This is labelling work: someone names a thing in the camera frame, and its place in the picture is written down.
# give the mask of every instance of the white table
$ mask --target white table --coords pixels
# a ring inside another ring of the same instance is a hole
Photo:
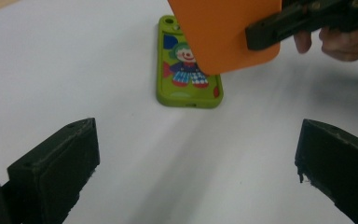
[[[66,224],[352,223],[294,165],[302,119],[358,136],[358,62],[298,55],[222,75],[216,109],[155,97],[160,0],[22,0],[0,10],[0,183],[67,123],[101,160]]]

